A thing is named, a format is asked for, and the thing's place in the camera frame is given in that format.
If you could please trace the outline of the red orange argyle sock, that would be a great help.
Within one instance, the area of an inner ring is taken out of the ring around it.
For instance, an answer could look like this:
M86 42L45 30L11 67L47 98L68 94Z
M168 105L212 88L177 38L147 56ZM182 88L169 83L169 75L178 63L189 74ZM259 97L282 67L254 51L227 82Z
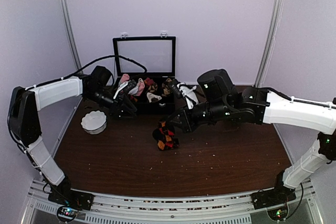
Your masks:
M159 151L175 150L179 148L179 140L175 136L175 128L160 120L156 129L152 132Z

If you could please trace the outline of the beige brown argyle sock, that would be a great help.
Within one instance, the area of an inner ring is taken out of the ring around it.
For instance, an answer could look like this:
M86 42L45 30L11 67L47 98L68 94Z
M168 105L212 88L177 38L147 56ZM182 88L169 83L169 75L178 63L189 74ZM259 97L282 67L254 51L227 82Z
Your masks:
M169 84L172 82L171 78L167 78L163 83L162 83L162 96L163 97L168 97L171 95L172 91L170 89Z

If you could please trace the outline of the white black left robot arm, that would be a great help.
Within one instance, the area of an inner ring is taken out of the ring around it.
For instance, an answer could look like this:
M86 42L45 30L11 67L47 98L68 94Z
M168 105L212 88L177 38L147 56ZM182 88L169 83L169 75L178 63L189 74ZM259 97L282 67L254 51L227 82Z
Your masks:
M52 185L59 186L66 175L57 165L44 141L46 114L52 114L67 100L83 98L108 110L114 117L126 112L135 115L136 107L129 101L128 93L137 82L127 80L116 91L109 92L106 85L111 72L96 66L90 74L71 74L67 77L36 84L31 87L15 87L12 91L7 116L9 132L18 147L27 155L34 168Z

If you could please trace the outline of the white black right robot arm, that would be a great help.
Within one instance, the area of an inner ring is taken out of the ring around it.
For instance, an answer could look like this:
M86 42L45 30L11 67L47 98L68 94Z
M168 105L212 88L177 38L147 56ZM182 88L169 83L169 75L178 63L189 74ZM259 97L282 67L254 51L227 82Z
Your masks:
M171 114L166 123L185 133L203 124L236 121L256 125L285 125L315 131L313 145L290 167L280 172L269 192L279 204L300 183L323 164L335 160L335 103L300 99L271 87L246 87L238 91L224 69L210 70L198 77L204 101L199 102L196 87L174 79L168 87L187 105Z

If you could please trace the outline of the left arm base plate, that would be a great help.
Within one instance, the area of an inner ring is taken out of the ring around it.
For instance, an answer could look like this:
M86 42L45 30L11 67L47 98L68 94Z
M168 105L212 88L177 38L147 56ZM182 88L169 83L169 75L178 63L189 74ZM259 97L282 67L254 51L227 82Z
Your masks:
M71 189L70 179L66 176L59 185L47 182L50 187L48 200L77 210L91 210L94 195Z

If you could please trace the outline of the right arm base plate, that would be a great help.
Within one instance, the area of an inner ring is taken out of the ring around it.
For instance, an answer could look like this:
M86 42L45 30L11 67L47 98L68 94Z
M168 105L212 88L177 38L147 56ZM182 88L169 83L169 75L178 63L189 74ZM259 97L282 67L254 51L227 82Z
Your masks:
M251 194L251 200L254 205L254 209L262 209L275 205L281 205L295 199L295 190L284 186L275 187L268 190L262 189Z

